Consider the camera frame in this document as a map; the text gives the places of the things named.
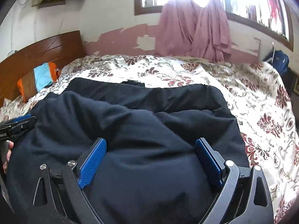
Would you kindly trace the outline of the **person's left hand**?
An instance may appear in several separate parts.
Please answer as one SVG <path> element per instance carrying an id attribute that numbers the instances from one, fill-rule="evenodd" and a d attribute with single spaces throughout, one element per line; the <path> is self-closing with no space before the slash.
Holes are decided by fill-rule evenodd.
<path id="1" fill-rule="evenodd" d="M 12 141 L 6 141 L 6 149 L 4 150 L 4 153 L 6 155 L 5 155 L 5 161 L 3 163 L 3 169 L 5 174 L 7 173 L 8 163 L 10 161 L 13 147 L 14 147 L 14 143 Z"/>

